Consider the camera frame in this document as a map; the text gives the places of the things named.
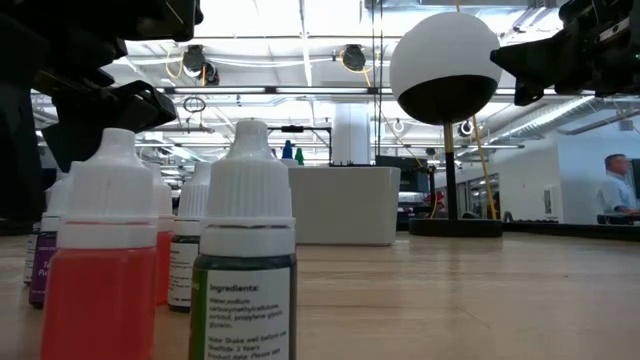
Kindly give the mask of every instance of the white wall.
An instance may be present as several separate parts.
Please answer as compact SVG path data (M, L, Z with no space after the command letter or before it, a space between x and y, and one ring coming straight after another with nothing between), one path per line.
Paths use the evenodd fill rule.
M604 158L617 153L640 158L640 135L635 131L621 132L618 124L611 124L580 135L559 137L558 152L565 222L595 224L601 212L596 195L605 176Z
M500 210L510 211L514 219L541 220L544 213L544 189L557 186L561 194L558 147L555 138L527 141L524 149L498 150L489 162L489 174L498 174L500 179ZM436 187L446 185L444 174L436 176ZM465 165L456 173L456 182L461 183L482 177L480 164ZM562 209L562 196L558 208ZM562 222L562 211L559 211Z

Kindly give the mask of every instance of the man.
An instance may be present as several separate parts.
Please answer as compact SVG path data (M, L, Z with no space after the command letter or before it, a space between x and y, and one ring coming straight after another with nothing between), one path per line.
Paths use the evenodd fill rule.
M604 159L607 179L598 191L598 202L603 214L621 213L640 215L636 199L624 176L629 170L629 162L624 154L609 155Z

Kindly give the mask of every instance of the purple label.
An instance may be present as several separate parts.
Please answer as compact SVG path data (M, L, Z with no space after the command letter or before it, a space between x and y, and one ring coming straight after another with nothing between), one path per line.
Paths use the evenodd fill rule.
M47 289L47 276L51 257L56 252L56 239L58 233L41 232L36 242L36 253L33 257L33 273L31 275L31 289L29 290L29 303L31 305L43 305L44 295Z

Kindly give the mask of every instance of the desk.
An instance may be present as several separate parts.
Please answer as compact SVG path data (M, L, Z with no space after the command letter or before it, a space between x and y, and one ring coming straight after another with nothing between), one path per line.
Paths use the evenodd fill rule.
M36 360L24 238L0 238L0 359ZM298 359L638 359L640 244L506 233L299 247ZM158 308L156 360L186 359L188 315Z

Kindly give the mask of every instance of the black and white sphere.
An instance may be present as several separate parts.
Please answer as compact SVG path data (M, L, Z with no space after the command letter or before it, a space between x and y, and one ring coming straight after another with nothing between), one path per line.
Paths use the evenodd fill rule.
M407 32L393 52L393 95L409 116L427 124L468 119L498 87L502 70L489 54L499 47L496 35L475 16L430 16Z

